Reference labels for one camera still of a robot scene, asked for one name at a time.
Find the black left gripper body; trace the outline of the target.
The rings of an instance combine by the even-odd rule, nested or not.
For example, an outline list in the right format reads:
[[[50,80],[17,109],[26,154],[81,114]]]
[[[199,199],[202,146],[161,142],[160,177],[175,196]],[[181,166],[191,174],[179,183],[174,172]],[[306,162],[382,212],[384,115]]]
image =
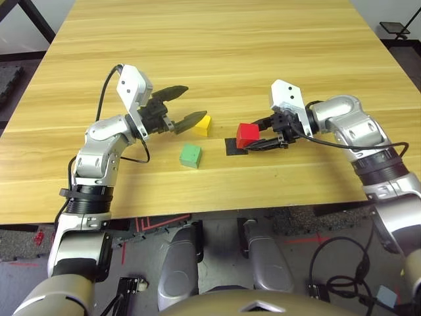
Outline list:
[[[140,107],[137,112],[148,134],[174,130],[174,122],[168,118],[168,109],[160,99],[151,98],[146,106]]]

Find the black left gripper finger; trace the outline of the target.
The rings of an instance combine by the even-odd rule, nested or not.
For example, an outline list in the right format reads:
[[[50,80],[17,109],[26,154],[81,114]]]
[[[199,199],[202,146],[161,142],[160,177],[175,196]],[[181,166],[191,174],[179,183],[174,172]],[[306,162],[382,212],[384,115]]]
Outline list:
[[[197,111],[185,116],[181,121],[174,123],[173,133],[181,134],[182,132],[193,128],[206,114],[207,111]]]
[[[159,101],[172,101],[188,91],[187,86],[170,86],[152,93],[152,98]]]

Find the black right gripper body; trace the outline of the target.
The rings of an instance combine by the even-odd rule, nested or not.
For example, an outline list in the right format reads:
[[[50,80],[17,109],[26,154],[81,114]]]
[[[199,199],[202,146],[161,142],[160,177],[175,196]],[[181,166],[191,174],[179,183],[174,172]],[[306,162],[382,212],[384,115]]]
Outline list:
[[[272,129],[278,134],[279,148],[288,148],[289,144],[300,138],[301,122],[297,114],[286,110],[275,112],[271,116]]]

